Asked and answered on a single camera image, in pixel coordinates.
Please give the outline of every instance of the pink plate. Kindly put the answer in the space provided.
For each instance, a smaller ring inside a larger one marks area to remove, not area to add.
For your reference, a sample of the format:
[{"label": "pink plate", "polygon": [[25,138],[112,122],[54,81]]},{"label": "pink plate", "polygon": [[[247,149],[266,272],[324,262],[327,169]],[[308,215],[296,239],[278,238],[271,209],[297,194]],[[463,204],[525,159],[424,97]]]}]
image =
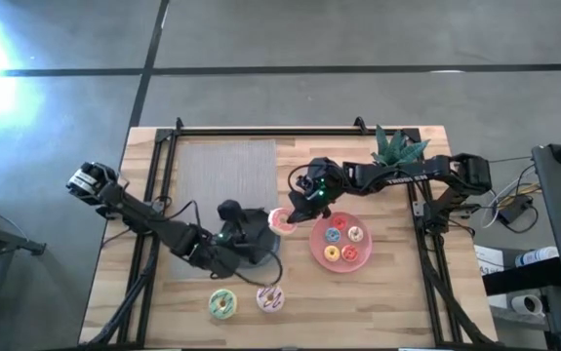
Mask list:
[{"label": "pink plate", "polygon": [[[334,226],[333,220],[339,216],[347,221],[347,225],[341,230],[341,239],[336,243],[329,243],[326,241],[326,230]],[[347,231],[352,226],[360,227],[364,233],[364,238],[358,243],[354,243],[347,238]],[[358,258],[353,262],[347,262],[340,257],[336,262],[331,262],[323,255],[323,250],[330,245],[336,246],[339,251],[341,251],[345,245],[353,245],[358,250]],[[328,218],[319,218],[312,227],[312,232],[310,233],[310,251],[312,255],[319,264],[337,273],[349,273],[362,267],[363,264],[367,263],[369,255],[371,255],[372,245],[371,234],[367,226],[355,216],[342,212],[333,213]]]}]

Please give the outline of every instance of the wooden table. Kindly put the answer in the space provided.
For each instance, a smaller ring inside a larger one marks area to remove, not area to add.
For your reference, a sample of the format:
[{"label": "wooden table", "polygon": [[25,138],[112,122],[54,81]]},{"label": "wooden table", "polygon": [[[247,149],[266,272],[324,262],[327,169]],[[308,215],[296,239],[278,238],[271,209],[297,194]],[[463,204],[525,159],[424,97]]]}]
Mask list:
[{"label": "wooden table", "polygon": [[[431,140],[425,150],[426,158],[450,154],[442,126],[419,128],[421,139]],[[126,145],[121,172],[131,182],[128,191],[138,198],[142,198],[145,188],[155,132],[155,128],[133,128]],[[278,193],[283,207],[291,207],[287,198],[287,175],[295,166],[307,164],[313,157],[321,156],[330,157],[339,164],[343,160],[370,163],[370,153],[377,149],[375,138],[369,136],[181,136],[178,144],[244,138],[276,140]],[[163,170],[159,169],[158,174],[162,175]],[[178,156],[172,177],[170,195],[175,198]],[[161,181],[157,181],[156,194],[160,185]],[[438,197],[447,187],[436,181],[432,181],[431,186],[434,197]],[[307,239],[314,221],[301,223],[295,234],[283,239],[281,258],[285,275],[280,286],[287,301],[277,314],[259,311],[255,302],[257,288],[238,278],[174,281],[168,267],[171,254],[162,247],[146,346],[433,346],[406,186],[390,186],[368,197],[343,195],[331,208],[333,211],[357,215],[370,228],[374,239],[370,260],[351,274],[335,274],[325,270],[314,261],[308,248]],[[109,222],[105,238],[123,229],[122,223]],[[120,237],[101,251],[81,341],[96,335],[121,303],[129,275],[134,237],[132,234]],[[452,228],[445,238],[454,294],[480,330],[496,340],[473,242],[465,231],[456,228]],[[237,314],[226,321],[213,319],[207,310],[209,296],[220,288],[232,290],[239,298]],[[438,300],[445,338],[451,340],[444,303],[440,298]],[[134,313],[139,313],[139,305],[140,302]],[[137,329],[137,319],[133,318],[131,323],[133,331]]]}]

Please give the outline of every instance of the donut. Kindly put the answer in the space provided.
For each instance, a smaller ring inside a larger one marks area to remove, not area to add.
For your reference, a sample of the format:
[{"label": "donut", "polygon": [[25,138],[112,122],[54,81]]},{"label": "donut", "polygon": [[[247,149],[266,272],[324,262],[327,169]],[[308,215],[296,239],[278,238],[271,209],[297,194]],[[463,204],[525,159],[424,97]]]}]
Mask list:
[{"label": "donut", "polygon": [[347,238],[354,243],[360,242],[364,236],[365,234],[358,226],[353,226],[347,230]]},{"label": "donut", "polygon": [[337,260],[339,260],[341,253],[339,252],[339,249],[336,246],[331,245],[323,250],[323,255],[324,257],[326,257],[327,260],[331,262],[336,262]]},{"label": "donut", "polygon": [[228,319],[237,310],[237,296],[227,289],[213,292],[209,298],[209,312],[217,319]]},{"label": "donut", "polygon": [[284,305],[284,293],[280,287],[260,288],[257,291],[257,304],[264,312],[277,312]]},{"label": "donut", "polygon": [[353,262],[358,258],[358,250],[353,245],[345,245],[341,249],[341,256],[347,262]]},{"label": "donut", "polygon": [[344,230],[347,226],[347,219],[342,215],[337,215],[332,218],[332,225],[338,230]]},{"label": "donut", "polygon": [[291,211],[282,208],[271,211],[267,218],[269,229],[280,236],[292,234],[298,226],[287,223],[290,214]]},{"label": "donut", "polygon": [[341,233],[337,228],[328,228],[326,230],[326,241],[328,243],[337,243],[341,239]]}]

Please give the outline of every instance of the gray fabric pad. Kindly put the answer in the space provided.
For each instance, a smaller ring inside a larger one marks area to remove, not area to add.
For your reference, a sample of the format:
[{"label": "gray fabric pad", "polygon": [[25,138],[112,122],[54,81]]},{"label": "gray fabric pad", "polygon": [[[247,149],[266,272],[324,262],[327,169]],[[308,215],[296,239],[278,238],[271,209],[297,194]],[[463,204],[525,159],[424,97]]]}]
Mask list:
[{"label": "gray fabric pad", "polygon": [[[242,209],[265,208],[269,212],[278,207],[274,140],[179,144],[177,151],[173,211],[195,200],[202,226],[212,233],[218,233],[223,225],[217,207],[224,200],[236,200]],[[193,206],[179,215],[178,220],[194,223]],[[170,266],[176,280],[208,278],[210,274],[175,256]],[[276,263],[269,262],[254,269],[260,272],[247,270],[243,274],[255,279],[268,266],[277,271]]]}]

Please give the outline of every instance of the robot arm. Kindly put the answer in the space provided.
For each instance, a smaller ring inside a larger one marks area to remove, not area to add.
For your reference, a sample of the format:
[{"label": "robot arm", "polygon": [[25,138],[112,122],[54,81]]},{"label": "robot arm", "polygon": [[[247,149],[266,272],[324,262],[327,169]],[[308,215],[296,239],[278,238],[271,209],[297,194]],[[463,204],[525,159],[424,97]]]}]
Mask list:
[{"label": "robot arm", "polygon": [[119,213],[137,234],[156,233],[172,254],[189,264],[210,270],[217,278],[227,278],[239,266],[239,255],[218,245],[215,236],[199,224],[170,220],[151,205],[126,193],[117,182],[117,173],[99,163],[84,163],[67,183],[69,193],[97,212]]},{"label": "robot arm", "polygon": [[389,185],[440,180],[449,188],[438,200],[425,199],[423,223],[431,232],[445,232],[453,210],[459,209],[468,196],[481,195],[492,188],[488,161],[468,154],[439,155],[390,167],[350,162],[343,162],[340,167],[328,158],[315,158],[307,167],[306,175],[298,176],[296,182],[303,192],[289,183],[292,190],[289,198],[295,207],[289,222],[310,220],[319,215],[328,217],[331,213],[328,206],[344,193],[367,196]]}]

